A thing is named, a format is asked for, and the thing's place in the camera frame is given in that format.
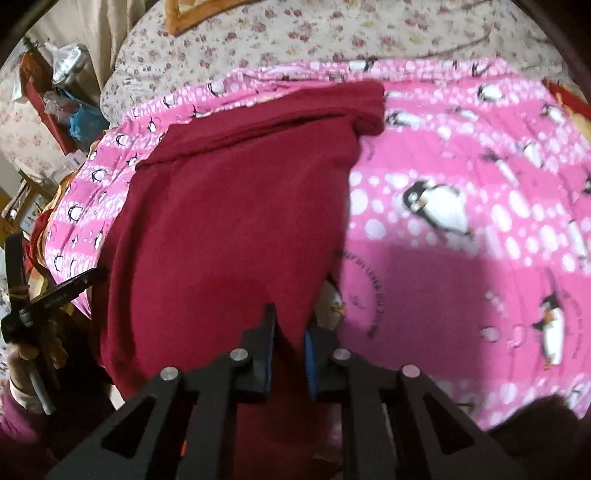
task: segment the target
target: pink fabric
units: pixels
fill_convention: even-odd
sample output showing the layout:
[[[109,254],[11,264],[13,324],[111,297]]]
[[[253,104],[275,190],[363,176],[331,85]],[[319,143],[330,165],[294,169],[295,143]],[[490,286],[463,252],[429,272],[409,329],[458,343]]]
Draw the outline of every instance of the pink fabric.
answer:
[[[343,343],[389,368],[417,364],[483,428],[556,391],[582,416],[591,151],[546,89],[500,59],[240,69],[129,110],[56,209],[52,273],[96,264],[134,164],[170,124],[362,78],[384,81],[388,125],[361,139],[350,175],[332,282]],[[86,296],[79,305],[89,313]]]

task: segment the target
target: bed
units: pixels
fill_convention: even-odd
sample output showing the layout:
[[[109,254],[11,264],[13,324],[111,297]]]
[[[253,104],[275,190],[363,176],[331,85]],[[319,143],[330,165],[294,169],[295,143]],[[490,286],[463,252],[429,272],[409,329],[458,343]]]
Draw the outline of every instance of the bed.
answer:
[[[497,59],[497,54],[507,63]],[[412,60],[388,60],[390,57]],[[151,154],[171,124],[272,101],[304,86],[370,78],[387,82],[388,136],[412,136],[426,129],[428,123],[440,142],[456,134],[474,136],[482,112],[491,110],[487,102],[506,101],[503,105],[507,108],[511,102],[531,102],[540,106],[540,111],[526,115],[515,112],[518,126],[499,120],[483,127],[488,130],[478,131],[479,145],[491,150],[484,153],[484,166],[474,168],[481,159],[468,158],[466,148],[459,144],[437,150],[442,158],[461,158],[472,165],[469,173],[453,179],[448,178],[449,172],[427,164],[421,166],[424,171],[394,163],[376,170],[378,162],[372,163],[372,158],[379,152],[380,140],[362,139],[361,160],[349,180],[348,236],[353,246],[346,246],[337,260],[335,275],[343,268],[344,277],[340,283],[327,282],[317,315],[327,324],[342,322],[343,341],[377,364],[394,367],[398,359],[388,351],[392,350],[392,336],[399,332],[393,333],[392,317],[384,315],[386,292],[379,291],[393,283],[389,274],[376,266],[381,260],[372,253],[382,247],[371,249],[382,245],[384,238],[402,245],[405,252],[445,245],[465,259],[497,265],[492,270],[493,277],[497,275],[492,287],[471,299],[486,322],[474,324],[466,336],[460,335],[460,340],[452,343],[465,355],[476,348],[487,350],[489,358],[498,355],[503,360],[499,362],[502,371],[491,367],[488,383],[475,381],[473,372],[466,372],[463,378],[440,372],[435,378],[441,388],[483,428],[500,423],[537,396],[555,392],[566,395],[569,405],[582,415],[589,405],[591,379],[581,373],[588,368],[589,356],[581,345],[589,342],[584,342],[586,317],[578,312],[589,309],[580,297],[572,301],[572,292],[589,285],[591,216],[586,213],[585,201],[575,208],[569,203],[572,195],[570,200],[557,200],[552,194],[558,178],[565,192],[578,192],[577,200],[584,200],[580,192],[586,187],[577,185],[589,161],[589,145],[534,80],[543,76],[569,81],[558,51],[535,23],[508,1],[442,4],[350,0],[345,4],[326,1],[310,5],[267,1],[212,18],[176,38],[165,33],[163,2],[159,2],[140,20],[121,49],[115,72],[101,96],[103,112],[118,127],[90,154],[53,212],[44,237],[45,262],[58,281],[96,265],[109,228],[125,204],[135,166]],[[498,89],[482,83],[494,79],[500,81]],[[441,91],[448,86],[453,91],[443,95]],[[399,108],[406,104],[420,108],[398,118]],[[493,150],[501,144],[502,151]],[[536,171],[516,167],[516,156],[526,158],[532,165],[528,168]],[[535,182],[527,181],[537,178],[538,170],[544,173],[546,192],[552,192],[544,201],[532,200],[520,190],[528,194],[539,190]],[[494,183],[498,191],[469,180],[483,175],[483,171],[497,175]],[[433,183],[426,183],[423,190],[446,181],[457,184],[462,198],[455,202],[468,202],[480,224],[468,229],[460,216],[454,220],[455,233],[430,232],[426,226],[432,226],[433,221],[419,221],[413,213],[420,210],[420,204],[412,210],[414,204],[409,200],[412,193],[417,198],[423,194],[408,191],[423,180]],[[448,189],[448,195],[455,193],[460,198],[457,190]],[[513,232],[512,226],[517,224],[520,227]],[[461,238],[457,238],[457,231],[462,232]],[[479,239],[478,248],[473,238]],[[361,242],[363,248],[359,250],[355,242]],[[417,260],[416,254],[408,257]],[[518,264],[524,275],[520,282],[531,284],[540,297],[528,299],[526,313],[520,313],[523,322],[510,325],[506,325],[503,312],[520,308],[521,294],[516,296],[509,284],[503,284],[499,266],[505,261],[511,266]],[[546,274],[547,268],[558,269],[560,276]],[[462,277],[459,271],[455,274]],[[417,284],[430,282],[431,275],[424,275]],[[568,301],[562,298],[563,310],[569,311],[566,315],[571,319],[580,316],[579,325],[583,326],[573,326],[572,320],[567,325],[558,312],[552,313],[558,307],[550,304],[550,297],[564,292]],[[89,296],[82,295],[77,305],[90,316]],[[466,301],[461,297],[456,300],[458,304]],[[543,320],[547,313],[558,319],[557,336],[546,335],[547,323]],[[450,338],[443,326],[437,322],[433,325],[438,336]],[[404,335],[412,339],[411,333]],[[560,368],[564,338],[574,345],[569,354],[576,351],[577,356],[566,373]],[[538,352],[550,349],[552,358]],[[415,353],[430,361],[439,358],[423,351]],[[516,356],[531,356],[537,364],[528,364],[527,369],[536,375],[525,380],[523,372],[515,373],[511,365]]]

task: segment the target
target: red cloth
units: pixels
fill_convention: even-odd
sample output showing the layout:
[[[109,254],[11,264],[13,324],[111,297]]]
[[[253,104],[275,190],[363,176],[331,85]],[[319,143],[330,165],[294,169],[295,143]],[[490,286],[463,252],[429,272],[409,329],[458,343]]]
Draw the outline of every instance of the red cloth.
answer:
[[[171,126],[106,238],[93,324],[124,397],[163,367],[235,348],[276,304],[287,342],[267,404],[239,409],[235,479],[311,478],[326,432],[307,399],[303,335],[343,244],[358,135],[384,128],[383,94],[377,82],[301,90]]]

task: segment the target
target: human hand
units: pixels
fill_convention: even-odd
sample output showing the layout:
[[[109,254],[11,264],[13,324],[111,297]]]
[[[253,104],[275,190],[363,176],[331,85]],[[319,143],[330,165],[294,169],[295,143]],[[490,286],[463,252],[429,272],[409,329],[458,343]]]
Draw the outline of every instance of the human hand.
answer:
[[[47,352],[55,369],[64,367],[68,359],[68,354],[57,336],[57,329],[57,324],[51,321],[46,334],[42,338],[43,349]],[[7,348],[7,365],[10,379],[18,390],[31,396],[35,396],[35,389],[31,383],[28,362],[34,361],[38,355],[39,350],[27,343],[11,344]]]

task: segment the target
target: penguin print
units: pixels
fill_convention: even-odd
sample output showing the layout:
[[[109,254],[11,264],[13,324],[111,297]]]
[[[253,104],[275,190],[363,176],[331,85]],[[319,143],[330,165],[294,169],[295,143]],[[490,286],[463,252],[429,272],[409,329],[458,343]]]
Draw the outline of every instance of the penguin print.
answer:
[[[352,60],[349,62],[350,72],[368,72],[374,66],[374,60]]]
[[[462,192],[454,186],[417,180],[402,195],[410,212],[425,220],[436,231],[473,238]]]
[[[542,352],[545,358],[544,370],[560,365],[563,359],[566,321],[564,310],[554,290],[544,297],[540,303],[542,319],[532,324],[532,327],[542,332]]]
[[[152,120],[152,117],[150,117],[150,121],[148,123],[148,132],[152,132],[154,133],[157,130],[156,124],[154,123],[154,120]]]
[[[193,105],[193,114],[192,114],[193,118],[205,118],[206,116],[210,116],[211,114],[212,114],[212,111],[205,111],[203,113],[198,112],[197,108]]]
[[[542,168],[544,161],[540,153],[540,145],[536,142],[529,142],[523,148],[523,156],[536,168]]]
[[[82,215],[82,207],[80,205],[73,205],[68,208],[68,217],[72,222],[77,222]]]
[[[485,83],[478,89],[478,99],[482,102],[497,102],[505,98],[498,85]]]
[[[107,171],[104,168],[99,168],[98,170],[95,170],[94,172],[92,172],[92,181],[96,181],[98,183],[102,182],[103,179],[105,178],[105,174],[107,173]]]
[[[64,257],[61,254],[56,255],[56,257],[53,259],[53,266],[56,269],[56,272],[61,272],[61,265],[64,261]]]
[[[163,99],[162,99],[162,103],[167,107],[167,108],[172,108],[174,107],[174,95],[171,93],[170,95],[166,95]]]
[[[587,179],[585,180],[585,188],[583,189],[585,195],[591,195],[591,171],[587,170]]]
[[[95,237],[95,251],[99,249],[100,243],[103,241],[103,229],[100,229],[100,232],[96,234]]]
[[[130,167],[130,168],[134,168],[135,167],[135,164],[137,162],[138,162],[138,153],[137,152],[129,160],[125,160],[125,163],[127,163],[127,166]]]
[[[128,140],[129,135],[117,135],[115,137],[115,141],[117,142],[117,145],[119,145],[120,147],[124,147]]]
[[[394,112],[386,117],[386,124],[398,127],[419,127],[423,119],[408,112]]]
[[[473,111],[466,110],[465,108],[462,108],[461,106],[454,108],[453,111],[455,113],[457,113],[458,115],[464,117],[466,120],[469,120],[470,122],[477,122],[478,119],[480,118]]]
[[[214,97],[226,93],[226,87],[224,86],[223,81],[221,80],[208,83],[207,89],[209,90],[209,93],[211,93]]]
[[[345,302],[340,294],[339,286],[330,274],[322,285],[314,314],[318,325],[329,330],[337,328],[346,316]]]
[[[484,73],[488,70],[489,65],[481,65],[477,62],[472,64],[472,76],[473,77],[481,77]]]
[[[509,164],[505,161],[506,159],[499,157],[490,148],[486,150],[486,152],[484,153],[484,155],[482,155],[481,158],[484,161],[493,162],[495,166],[499,169],[501,174],[507,179],[507,181],[511,185],[513,185],[514,187],[519,186],[519,180],[517,179],[515,173],[513,173],[513,170],[511,170]]]
[[[390,90],[389,92],[384,92],[384,98],[405,98],[406,94],[404,92],[397,92],[396,90]]]
[[[72,261],[70,262],[70,268],[69,268],[70,278],[74,278],[76,276],[76,264],[77,263],[78,263],[77,258],[73,258]]]
[[[542,116],[546,116],[556,125],[564,125],[566,123],[562,110],[554,105],[544,104],[542,107]]]

